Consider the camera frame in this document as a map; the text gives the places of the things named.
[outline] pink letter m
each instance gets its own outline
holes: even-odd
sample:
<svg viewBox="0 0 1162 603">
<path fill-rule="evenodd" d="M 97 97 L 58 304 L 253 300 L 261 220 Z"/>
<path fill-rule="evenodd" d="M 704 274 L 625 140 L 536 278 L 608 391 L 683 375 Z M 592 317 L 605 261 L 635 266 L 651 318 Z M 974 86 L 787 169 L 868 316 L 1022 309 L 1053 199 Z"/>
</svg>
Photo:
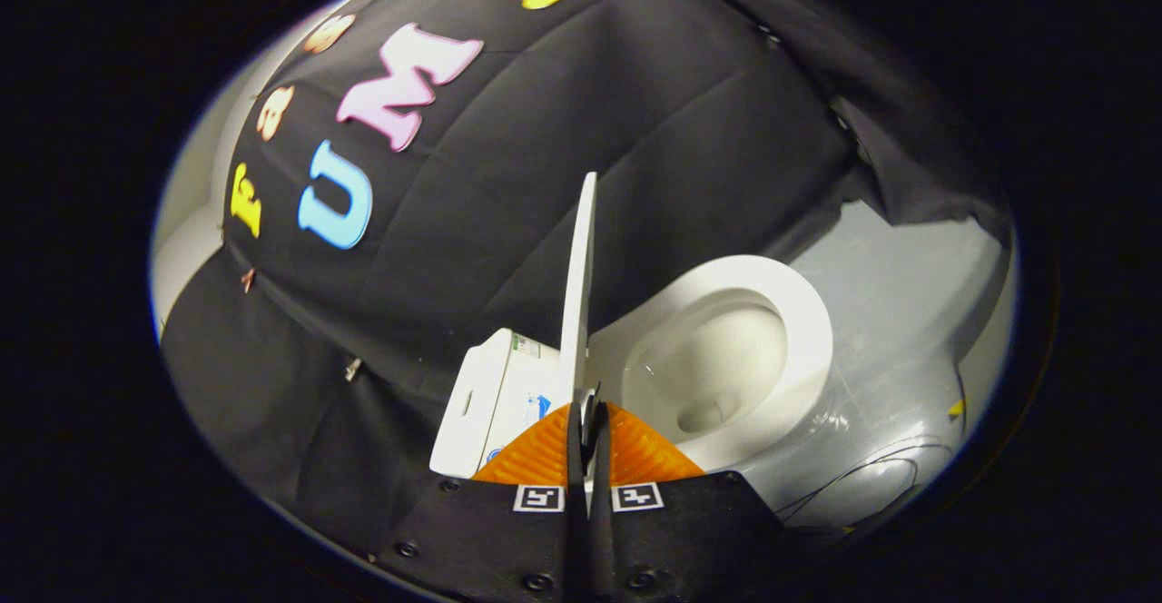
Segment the pink letter m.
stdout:
<svg viewBox="0 0 1162 603">
<path fill-rule="evenodd" d="M 387 77 L 353 85 L 335 119 L 345 122 L 357 119 L 392 141 L 392 151 L 402 152 L 411 144 L 419 122 L 418 112 L 397 114 L 390 106 L 429 106 L 436 101 L 431 87 L 419 77 L 428 73 L 435 85 L 445 85 L 459 77 L 483 48 L 480 40 L 449 40 L 419 31 L 415 23 L 393 33 L 379 49 L 379 57 L 387 69 Z"/>
</svg>

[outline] toilet bowl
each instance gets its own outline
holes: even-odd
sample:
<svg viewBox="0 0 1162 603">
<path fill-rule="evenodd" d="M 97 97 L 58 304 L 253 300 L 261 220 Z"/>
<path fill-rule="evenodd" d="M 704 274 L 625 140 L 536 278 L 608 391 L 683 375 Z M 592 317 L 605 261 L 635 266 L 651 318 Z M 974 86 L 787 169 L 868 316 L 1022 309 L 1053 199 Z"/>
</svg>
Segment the toilet bowl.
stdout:
<svg viewBox="0 0 1162 603">
<path fill-rule="evenodd" d="M 806 416 L 831 356 L 827 310 L 804 277 L 762 256 L 727 256 L 590 335 L 584 379 L 710 472 Z"/>
</svg>

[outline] blue letter u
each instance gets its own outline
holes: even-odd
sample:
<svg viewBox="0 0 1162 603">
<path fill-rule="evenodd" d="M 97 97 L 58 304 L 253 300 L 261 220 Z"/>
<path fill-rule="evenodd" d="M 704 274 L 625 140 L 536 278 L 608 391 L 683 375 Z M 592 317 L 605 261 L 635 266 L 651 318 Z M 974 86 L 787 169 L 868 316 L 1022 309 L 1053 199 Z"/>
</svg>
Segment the blue letter u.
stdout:
<svg viewBox="0 0 1162 603">
<path fill-rule="evenodd" d="M 330 139 L 323 139 L 315 149 L 310 177 L 328 177 L 347 191 L 351 207 L 347 214 L 337 214 L 315 198 L 313 186 L 307 186 L 299 199 L 299 228 L 309 228 L 336 247 L 350 250 L 363 238 L 371 218 L 371 181 L 363 170 L 331 151 Z"/>
</svg>

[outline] white toilet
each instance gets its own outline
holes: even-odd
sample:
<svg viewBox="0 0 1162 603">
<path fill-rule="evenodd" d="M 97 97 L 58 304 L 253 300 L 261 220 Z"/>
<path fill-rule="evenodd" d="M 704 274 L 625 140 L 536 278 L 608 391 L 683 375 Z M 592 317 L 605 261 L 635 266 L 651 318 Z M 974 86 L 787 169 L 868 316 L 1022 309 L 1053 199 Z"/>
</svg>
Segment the white toilet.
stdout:
<svg viewBox="0 0 1162 603">
<path fill-rule="evenodd" d="M 589 337 L 596 173 L 582 186 L 560 351 L 501 329 L 465 356 L 429 466 L 471 478 L 561 401 L 598 390 L 703 471 L 783 438 L 813 408 L 831 367 L 827 309 L 799 273 L 730 256 L 683 273 Z M 536 401 L 544 401 L 532 414 Z"/>
<path fill-rule="evenodd" d="M 698 265 L 589 338 L 586 387 L 636 414 L 704 471 L 786 436 L 831 367 L 827 310 L 760 256 Z"/>
</svg>

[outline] black cloth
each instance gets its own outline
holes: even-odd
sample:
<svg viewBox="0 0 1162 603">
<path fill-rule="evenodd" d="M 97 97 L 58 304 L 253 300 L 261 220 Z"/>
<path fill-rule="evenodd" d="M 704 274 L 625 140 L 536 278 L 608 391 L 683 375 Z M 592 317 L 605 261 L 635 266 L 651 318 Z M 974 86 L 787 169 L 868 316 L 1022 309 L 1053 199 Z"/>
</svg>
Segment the black cloth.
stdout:
<svg viewBox="0 0 1162 603">
<path fill-rule="evenodd" d="M 344 5 L 338 15 L 357 23 L 324 52 L 287 57 L 235 149 L 231 167 L 245 161 L 261 201 L 259 238 L 224 193 L 225 246 L 184 289 L 162 339 L 207 440 L 259 494 L 378 551 L 413 503 L 409 479 L 426 469 L 465 351 L 500 326 L 557 345 L 586 173 L 600 175 L 590 331 L 705 260 L 794 258 L 844 199 L 866 198 L 889 222 L 970 213 L 987 223 L 999 210 L 977 198 L 990 191 L 975 165 L 960 172 L 971 156 L 933 130 L 925 99 L 884 72 L 878 49 L 851 48 L 848 28 L 829 26 L 838 21 L 804 27 L 802 10 L 767 12 L 760 24 L 725 0 Z M 415 141 L 392 152 L 373 128 L 335 116 L 356 82 L 385 77 L 379 48 L 406 23 L 483 50 L 433 87 Z M 294 102 L 265 143 L 259 110 L 284 85 Z M 347 251 L 297 223 L 308 185 L 346 206 L 309 177 L 323 139 L 374 193 Z M 364 368 L 349 383 L 357 357 Z"/>
</svg>

